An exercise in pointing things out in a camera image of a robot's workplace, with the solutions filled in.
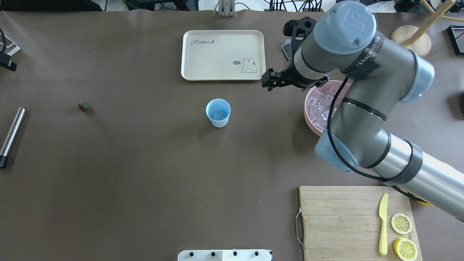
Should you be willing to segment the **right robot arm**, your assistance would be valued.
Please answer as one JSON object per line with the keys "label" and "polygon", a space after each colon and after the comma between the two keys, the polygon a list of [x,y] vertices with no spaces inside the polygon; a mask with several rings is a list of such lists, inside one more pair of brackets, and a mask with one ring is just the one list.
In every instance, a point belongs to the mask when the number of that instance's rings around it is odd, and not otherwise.
{"label": "right robot arm", "polygon": [[463,220],[463,173],[416,144],[383,129],[397,103],[410,103],[429,89],[434,67],[377,31],[376,19],[356,1],[335,4],[294,50],[283,71],[268,69],[262,87],[318,87],[339,69],[353,82],[315,147],[344,172],[356,172],[425,201]]}

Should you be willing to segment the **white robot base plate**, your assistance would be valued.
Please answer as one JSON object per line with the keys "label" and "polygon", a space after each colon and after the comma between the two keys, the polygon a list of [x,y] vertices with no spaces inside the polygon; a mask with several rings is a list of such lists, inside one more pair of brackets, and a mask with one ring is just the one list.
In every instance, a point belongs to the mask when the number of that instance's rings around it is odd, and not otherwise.
{"label": "white robot base plate", "polygon": [[182,250],[178,261],[272,261],[273,254],[267,249],[209,249]]}

